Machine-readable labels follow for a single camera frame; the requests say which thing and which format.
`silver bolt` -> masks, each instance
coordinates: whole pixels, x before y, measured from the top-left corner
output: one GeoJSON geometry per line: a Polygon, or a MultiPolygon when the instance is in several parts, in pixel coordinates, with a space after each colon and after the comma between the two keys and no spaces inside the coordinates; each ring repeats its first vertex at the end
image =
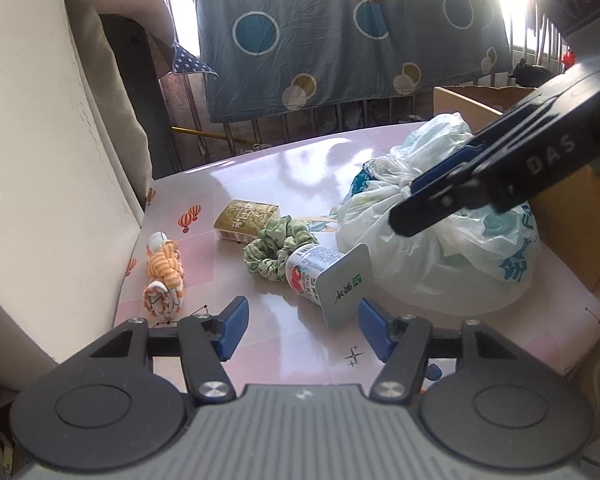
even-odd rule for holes
{"type": "Polygon", "coordinates": [[[200,395],[207,399],[220,399],[229,394],[229,385],[222,381],[207,381],[200,384],[200,395]]]}
{"type": "Polygon", "coordinates": [[[378,397],[383,399],[398,399],[404,395],[404,386],[395,381],[383,381],[376,384],[374,391],[378,397]]]}

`green scrunchie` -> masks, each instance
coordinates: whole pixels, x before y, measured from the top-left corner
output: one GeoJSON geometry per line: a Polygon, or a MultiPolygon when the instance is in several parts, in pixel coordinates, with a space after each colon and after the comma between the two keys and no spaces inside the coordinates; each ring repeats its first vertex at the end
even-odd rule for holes
{"type": "Polygon", "coordinates": [[[291,253],[303,245],[318,243],[307,225],[291,216],[270,219],[258,236],[244,248],[244,262],[251,274],[272,282],[286,280],[285,264],[291,253]]]}

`gray gripper base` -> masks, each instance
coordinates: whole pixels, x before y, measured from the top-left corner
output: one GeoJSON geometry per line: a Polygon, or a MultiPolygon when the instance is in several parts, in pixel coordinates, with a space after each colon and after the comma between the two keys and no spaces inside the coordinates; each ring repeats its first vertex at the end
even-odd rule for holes
{"type": "Polygon", "coordinates": [[[409,412],[358,386],[248,386],[200,408],[181,439],[145,462],[100,475],[31,465],[22,480],[584,480],[563,466],[530,474],[481,470],[442,453],[409,412]]]}

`white plastic bag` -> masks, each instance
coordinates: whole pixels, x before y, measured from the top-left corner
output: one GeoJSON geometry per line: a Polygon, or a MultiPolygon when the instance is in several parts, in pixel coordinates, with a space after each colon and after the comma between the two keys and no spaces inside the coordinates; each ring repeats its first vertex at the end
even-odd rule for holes
{"type": "Polygon", "coordinates": [[[519,298],[540,248],[526,203],[504,214],[491,206],[462,209],[410,238],[389,227],[389,211],[410,195],[409,184],[471,138],[460,114],[442,114],[389,155],[370,160],[359,175],[364,190],[338,210],[336,233],[341,252],[368,246],[376,283],[390,294],[457,316],[492,312],[519,298]]]}

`table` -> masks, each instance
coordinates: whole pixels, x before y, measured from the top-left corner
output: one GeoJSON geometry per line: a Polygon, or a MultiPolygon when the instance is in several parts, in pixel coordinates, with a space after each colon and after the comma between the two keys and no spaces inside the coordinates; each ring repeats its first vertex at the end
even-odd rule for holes
{"type": "MultiPolygon", "coordinates": [[[[145,246],[153,232],[163,231],[178,241],[186,270],[179,317],[205,305],[210,314],[217,314],[238,295],[249,300],[249,326],[234,357],[224,364],[238,392],[246,383],[360,383],[368,390],[382,363],[357,320],[336,331],[327,329],[320,308],[286,283],[248,274],[244,246],[218,239],[213,224],[232,199],[277,204],[283,215],[296,218],[328,214],[364,162],[400,145],[418,126],[395,124],[317,137],[157,180],[115,323],[148,317],[140,300],[147,282],[145,246]],[[178,219],[196,204],[202,210],[185,234],[178,219]]],[[[318,233],[317,238],[336,248],[334,233],[318,233]]],[[[424,316],[435,326],[456,328],[461,323],[460,317],[406,305],[379,288],[374,299],[394,314],[424,316]]],[[[529,291],[507,308],[480,318],[564,374],[600,338],[600,292],[591,294],[543,246],[529,291]]],[[[157,322],[149,321],[150,326],[157,322]]],[[[159,358],[154,369],[184,391],[177,358],[159,358]]]]}

